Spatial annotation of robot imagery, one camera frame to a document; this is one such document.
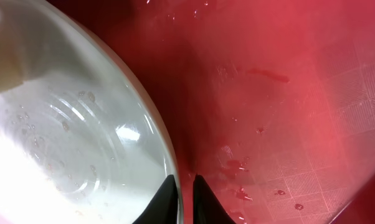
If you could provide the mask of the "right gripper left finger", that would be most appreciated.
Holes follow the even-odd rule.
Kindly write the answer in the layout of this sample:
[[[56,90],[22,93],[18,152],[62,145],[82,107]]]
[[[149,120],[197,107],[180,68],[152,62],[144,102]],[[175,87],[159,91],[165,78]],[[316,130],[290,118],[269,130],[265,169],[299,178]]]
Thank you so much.
[[[178,190],[174,175],[168,175],[133,224],[177,224],[177,218]]]

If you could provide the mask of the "white plate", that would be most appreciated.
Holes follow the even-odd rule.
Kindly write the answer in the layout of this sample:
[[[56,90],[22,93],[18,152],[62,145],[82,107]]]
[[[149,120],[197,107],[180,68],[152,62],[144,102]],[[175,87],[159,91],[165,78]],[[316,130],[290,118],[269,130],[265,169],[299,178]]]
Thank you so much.
[[[0,223],[133,223],[168,175],[166,127],[135,74],[47,1],[0,1],[23,84],[0,93]]]

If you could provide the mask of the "green yellow sponge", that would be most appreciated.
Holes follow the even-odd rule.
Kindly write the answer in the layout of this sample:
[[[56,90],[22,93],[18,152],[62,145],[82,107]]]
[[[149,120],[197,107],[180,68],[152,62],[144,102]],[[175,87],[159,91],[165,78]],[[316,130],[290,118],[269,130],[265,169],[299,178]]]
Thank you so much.
[[[23,84],[21,66],[5,41],[0,39],[0,93]]]

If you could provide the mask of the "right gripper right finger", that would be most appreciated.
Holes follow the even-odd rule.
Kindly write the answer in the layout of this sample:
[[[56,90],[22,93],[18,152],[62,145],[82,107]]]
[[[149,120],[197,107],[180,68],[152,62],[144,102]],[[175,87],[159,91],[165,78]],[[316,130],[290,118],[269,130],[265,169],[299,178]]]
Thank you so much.
[[[193,182],[193,224],[235,224],[204,177],[198,174]]]

